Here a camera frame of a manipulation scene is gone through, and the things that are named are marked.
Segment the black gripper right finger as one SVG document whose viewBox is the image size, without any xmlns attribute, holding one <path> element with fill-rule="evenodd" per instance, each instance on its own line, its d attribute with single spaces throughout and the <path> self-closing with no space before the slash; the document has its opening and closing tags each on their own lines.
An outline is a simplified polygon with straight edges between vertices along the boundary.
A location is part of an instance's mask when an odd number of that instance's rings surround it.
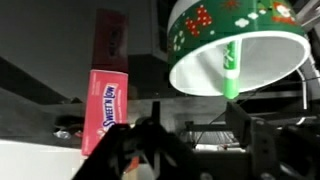
<svg viewBox="0 0 320 180">
<path fill-rule="evenodd" d="M 233 102 L 226 105 L 225 121 L 240 146 L 249 149 L 256 180 L 320 180 L 319 135 L 310 127 L 278 128 Z"/>
</svg>

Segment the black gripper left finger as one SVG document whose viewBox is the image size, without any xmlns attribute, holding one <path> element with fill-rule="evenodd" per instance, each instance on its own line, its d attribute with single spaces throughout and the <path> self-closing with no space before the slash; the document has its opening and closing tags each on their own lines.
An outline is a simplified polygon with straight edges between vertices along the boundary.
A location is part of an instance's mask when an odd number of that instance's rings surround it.
<svg viewBox="0 0 320 180">
<path fill-rule="evenodd" d="M 121 180 L 134 158 L 142 157 L 156 180 L 183 176 L 187 163 L 179 153 L 183 144 L 160 124 L 160 102 L 153 102 L 151 115 L 130 128 L 113 125 L 72 180 Z"/>
</svg>

